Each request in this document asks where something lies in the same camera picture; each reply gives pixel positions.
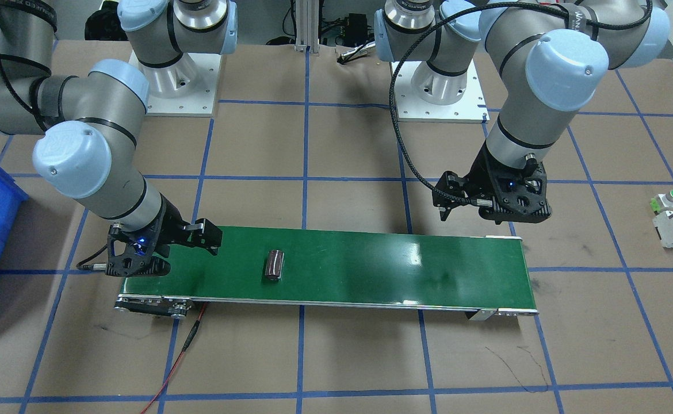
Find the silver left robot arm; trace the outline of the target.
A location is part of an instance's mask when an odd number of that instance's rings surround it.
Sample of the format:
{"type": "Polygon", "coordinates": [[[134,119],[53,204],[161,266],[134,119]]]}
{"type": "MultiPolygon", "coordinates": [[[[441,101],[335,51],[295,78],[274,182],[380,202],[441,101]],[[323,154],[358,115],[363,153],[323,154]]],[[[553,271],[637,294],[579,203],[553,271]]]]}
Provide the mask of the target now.
{"type": "Polygon", "coordinates": [[[669,36],[651,1],[387,1],[375,16],[379,58],[419,62],[431,104],[457,102],[478,46],[489,54],[507,99],[469,173],[429,189],[441,220],[476,205],[497,224],[550,216],[542,160],[607,71],[649,63],[669,36]]]}

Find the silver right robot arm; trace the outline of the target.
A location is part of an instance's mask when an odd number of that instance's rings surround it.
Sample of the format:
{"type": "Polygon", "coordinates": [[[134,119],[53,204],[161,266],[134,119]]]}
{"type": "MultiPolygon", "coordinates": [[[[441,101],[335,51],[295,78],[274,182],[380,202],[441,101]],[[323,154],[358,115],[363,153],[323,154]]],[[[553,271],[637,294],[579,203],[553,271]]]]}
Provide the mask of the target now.
{"type": "Polygon", "coordinates": [[[53,76],[57,13],[50,1],[0,1],[0,133],[40,135],[37,173],[111,224],[106,272],[166,275],[169,247],[216,255],[223,231],[188,223],[132,165],[150,95],[178,97],[196,82],[190,53],[231,54],[231,1],[121,1],[116,15],[137,66],[96,63],[86,78],[53,76]]]}

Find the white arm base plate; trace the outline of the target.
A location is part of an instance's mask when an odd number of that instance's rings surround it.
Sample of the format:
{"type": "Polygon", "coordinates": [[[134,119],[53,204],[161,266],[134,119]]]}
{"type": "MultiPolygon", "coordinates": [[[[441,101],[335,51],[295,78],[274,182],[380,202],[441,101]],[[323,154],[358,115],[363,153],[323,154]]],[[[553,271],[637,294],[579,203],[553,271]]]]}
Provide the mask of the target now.
{"type": "Polygon", "coordinates": [[[480,123],[487,106],[475,62],[460,76],[437,74],[425,62],[406,62],[395,81],[399,121],[480,123]]]}
{"type": "Polygon", "coordinates": [[[129,64],[137,66],[150,82],[149,116],[210,117],[215,111],[221,56],[183,54],[167,68],[150,68],[132,53],[129,64]]]}

